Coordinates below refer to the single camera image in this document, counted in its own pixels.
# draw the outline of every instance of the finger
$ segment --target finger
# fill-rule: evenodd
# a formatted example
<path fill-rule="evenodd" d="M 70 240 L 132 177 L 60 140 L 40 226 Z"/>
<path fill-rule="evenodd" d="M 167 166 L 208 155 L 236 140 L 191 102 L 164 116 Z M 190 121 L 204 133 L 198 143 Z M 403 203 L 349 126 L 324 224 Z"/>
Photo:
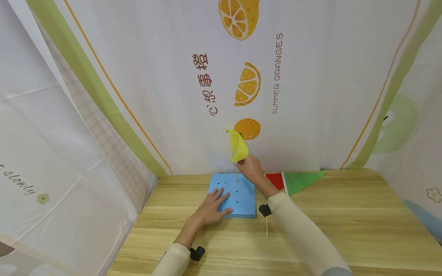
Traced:
<path fill-rule="evenodd" d="M 221 218 L 224 218 L 225 216 L 231 214 L 232 212 L 233 212 L 232 208 L 227 208 L 227 209 L 224 209 L 221 212 L 219 212 L 219 214 L 220 214 Z"/>
<path fill-rule="evenodd" d="M 212 197 L 212 200 L 217 200 L 221 196 L 222 192 L 224 192 L 224 187 L 221 187 L 221 189 L 218 190 L 218 192 Z"/>
<path fill-rule="evenodd" d="M 217 202 L 219 203 L 219 205 L 221 205 L 221 203 L 223 203 L 229 196 L 230 196 L 230 193 L 226 193 L 222 197 L 218 198 Z"/>
<path fill-rule="evenodd" d="M 208 195 L 208 199 L 212 199 L 218 192 L 218 188 L 214 188 L 213 191 Z"/>
<path fill-rule="evenodd" d="M 206 195 L 206 197 L 204 198 L 204 200 L 203 200 L 202 202 L 205 203 L 206 201 L 208 201 L 208 200 L 209 200 L 209 197 L 210 197 L 210 193 L 208 193 L 208 194 Z"/>

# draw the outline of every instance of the blue foam block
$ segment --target blue foam block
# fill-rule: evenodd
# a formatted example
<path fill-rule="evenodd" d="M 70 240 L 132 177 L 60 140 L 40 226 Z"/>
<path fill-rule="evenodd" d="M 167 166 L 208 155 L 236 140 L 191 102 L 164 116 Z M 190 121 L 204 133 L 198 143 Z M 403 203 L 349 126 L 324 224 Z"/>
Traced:
<path fill-rule="evenodd" d="M 233 213 L 226 218 L 256 218 L 255 186 L 249 180 L 242 174 L 238 174 L 238 182 L 235 174 L 213 174 L 209 192 L 221 187 L 224 187 L 223 195 L 230 192 L 230 196 L 220 205 L 218 211 L 232 208 Z"/>

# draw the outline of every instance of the wooden table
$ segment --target wooden table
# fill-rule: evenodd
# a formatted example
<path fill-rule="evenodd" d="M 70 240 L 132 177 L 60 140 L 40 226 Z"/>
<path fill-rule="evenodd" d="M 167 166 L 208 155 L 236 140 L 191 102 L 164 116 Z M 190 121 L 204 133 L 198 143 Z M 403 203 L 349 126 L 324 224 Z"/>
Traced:
<path fill-rule="evenodd" d="M 210 175 L 161 178 L 108 275 L 150 275 L 207 194 Z M 331 170 L 293 201 L 330 238 L 354 275 L 441 276 L 442 248 L 375 171 Z M 257 206 L 264 203 L 256 191 Z M 269 216 L 225 219 L 200 231 L 206 253 L 185 275 L 310 275 Z"/>

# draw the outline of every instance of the left hand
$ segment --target left hand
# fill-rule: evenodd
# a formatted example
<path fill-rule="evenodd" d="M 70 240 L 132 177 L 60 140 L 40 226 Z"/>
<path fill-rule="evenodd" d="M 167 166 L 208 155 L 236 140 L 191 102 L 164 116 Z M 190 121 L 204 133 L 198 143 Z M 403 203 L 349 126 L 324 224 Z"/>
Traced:
<path fill-rule="evenodd" d="M 215 223 L 220 221 L 222 218 L 233 212 L 232 208 L 227 208 L 221 212 L 218 212 L 218 207 L 223 203 L 230 195 L 226 193 L 221 197 L 224 188 L 218 190 L 216 188 L 206 196 L 204 201 L 195 211 L 195 213 L 190 216 L 189 219 L 197 221 L 201 226 Z"/>

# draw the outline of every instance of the plaid pattern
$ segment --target plaid pattern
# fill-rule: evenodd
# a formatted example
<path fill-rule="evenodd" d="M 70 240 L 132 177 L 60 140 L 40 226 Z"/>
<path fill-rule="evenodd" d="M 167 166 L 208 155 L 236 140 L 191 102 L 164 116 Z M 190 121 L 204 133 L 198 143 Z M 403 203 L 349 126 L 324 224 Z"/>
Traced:
<path fill-rule="evenodd" d="M 41 25 L 39 27 L 75 105 L 139 214 L 158 182 L 158 177 L 149 171 L 117 133 L 77 79 L 49 35 Z"/>

